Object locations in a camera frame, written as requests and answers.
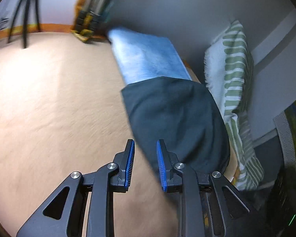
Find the white wall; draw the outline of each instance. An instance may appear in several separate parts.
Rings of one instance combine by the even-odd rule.
[[[72,25],[76,1],[77,0],[39,0],[41,23]],[[19,0],[2,0],[0,3],[0,17],[6,16],[11,19],[18,2]],[[15,26],[23,24],[24,7],[25,4],[20,8]],[[35,23],[34,3],[31,3],[30,10],[29,24]]]
[[[276,49],[280,53],[254,77],[248,111],[254,140],[273,130],[273,118],[296,100],[296,35],[286,47]]]
[[[289,0],[119,0],[112,20],[135,31],[168,37],[201,75],[204,51],[231,21],[243,24],[252,50],[292,9]]]

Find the metal screw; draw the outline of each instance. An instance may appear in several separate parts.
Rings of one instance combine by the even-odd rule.
[[[80,173],[79,172],[72,172],[70,176],[71,176],[71,178],[76,179],[80,176]]]
[[[117,165],[115,164],[115,163],[109,163],[108,165],[107,165],[107,168],[108,169],[115,169],[117,167]]]
[[[175,164],[175,167],[176,167],[177,169],[183,169],[183,168],[185,167],[185,165],[184,165],[183,163],[176,163],[176,164]]]
[[[222,176],[222,174],[218,171],[214,171],[214,172],[212,172],[212,176],[215,178],[220,178]]]

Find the floor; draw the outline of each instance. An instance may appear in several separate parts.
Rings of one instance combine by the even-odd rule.
[[[254,148],[254,151],[264,169],[264,178],[261,185],[274,181],[277,178],[280,167],[284,165],[283,152],[278,135]]]
[[[132,134],[108,43],[71,34],[0,41],[0,222],[13,237],[71,172],[96,171]],[[175,208],[136,147],[132,184],[114,196],[116,236],[176,236]]]

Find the dark green cloth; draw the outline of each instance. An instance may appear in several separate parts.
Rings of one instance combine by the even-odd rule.
[[[157,77],[127,85],[122,95],[135,141],[156,174],[159,139],[195,171],[225,171],[230,157],[228,134],[204,85]]]

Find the tripod leg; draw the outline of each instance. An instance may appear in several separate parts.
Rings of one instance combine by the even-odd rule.
[[[31,2],[31,0],[26,0],[24,21],[23,21],[23,45],[24,45],[24,49],[27,47],[26,35],[27,35],[27,21],[28,21],[28,17],[29,17],[30,2]]]
[[[41,26],[39,23],[39,6],[38,6],[38,0],[35,0],[35,12],[36,12],[36,22],[37,22],[37,29],[39,32],[41,31]]]
[[[23,0],[20,0],[19,1],[19,4],[18,4],[18,6],[17,6],[17,8],[15,10],[15,13],[14,13],[14,16],[13,16],[13,20],[12,20],[12,23],[11,23],[11,28],[10,28],[9,36],[8,36],[8,43],[10,43],[10,41],[11,41],[13,26],[14,26],[14,23],[15,23],[15,20],[16,20],[16,16],[18,15],[18,11],[20,9],[20,6],[21,6],[22,1]]]

